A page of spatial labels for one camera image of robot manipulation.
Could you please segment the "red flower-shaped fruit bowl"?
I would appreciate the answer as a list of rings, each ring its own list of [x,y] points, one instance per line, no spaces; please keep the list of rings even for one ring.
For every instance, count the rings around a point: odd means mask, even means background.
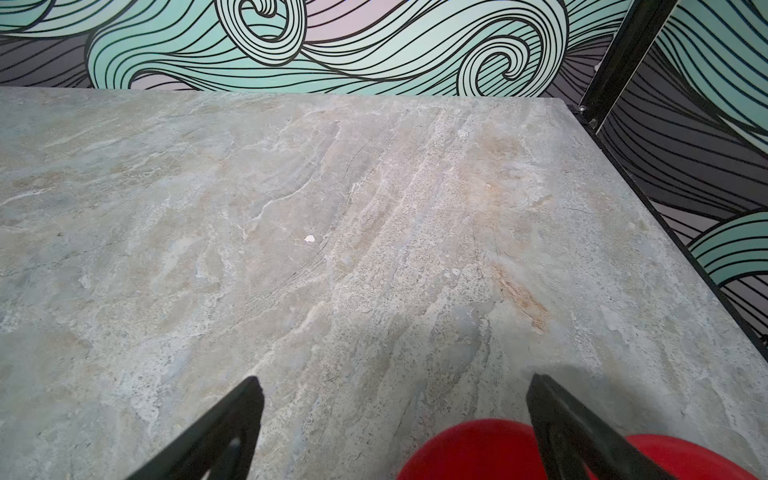
[[[626,440],[677,479],[756,479],[736,463],[682,439],[640,434]],[[430,439],[398,477],[545,480],[547,475],[531,426],[482,419],[464,422]]]

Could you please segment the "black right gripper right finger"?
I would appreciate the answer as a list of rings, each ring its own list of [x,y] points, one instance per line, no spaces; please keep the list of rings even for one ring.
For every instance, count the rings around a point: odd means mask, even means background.
[[[670,479],[551,376],[535,374],[526,394],[549,479]]]

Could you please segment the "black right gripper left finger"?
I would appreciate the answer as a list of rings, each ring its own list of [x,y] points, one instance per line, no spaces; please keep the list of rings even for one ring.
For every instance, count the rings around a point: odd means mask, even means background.
[[[132,479],[245,479],[258,441],[265,398],[249,376]]]

